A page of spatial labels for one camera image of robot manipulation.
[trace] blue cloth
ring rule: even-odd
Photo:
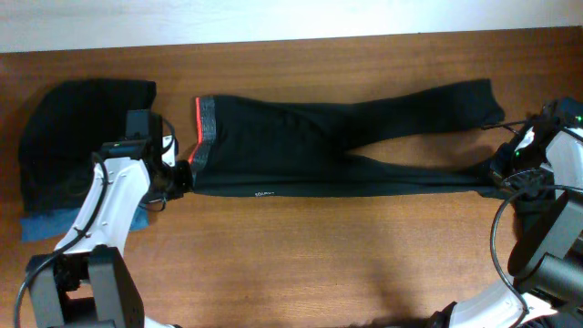
[[[73,225],[81,209],[48,210],[34,212],[20,220],[22,225],[22,241],[41,241],[66,233]],[[130,231],[138,231],[149,225],[148,212],[138,208],[134,213]]]

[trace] folded black cloth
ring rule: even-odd
[[[93,176],[90,154],[124,135],[126,112],[150,108],[156,84],[89,79],[51,90],[20,139],[21,191],[26,211],[78,208]]]
[[[353,105],[231,96],[200,97],[196,104],[199,144],[189,159],[196,193],[352,197],[496,190],[489,161],[446,172],[347,153],[379,140],[503,120],[486,79]]]

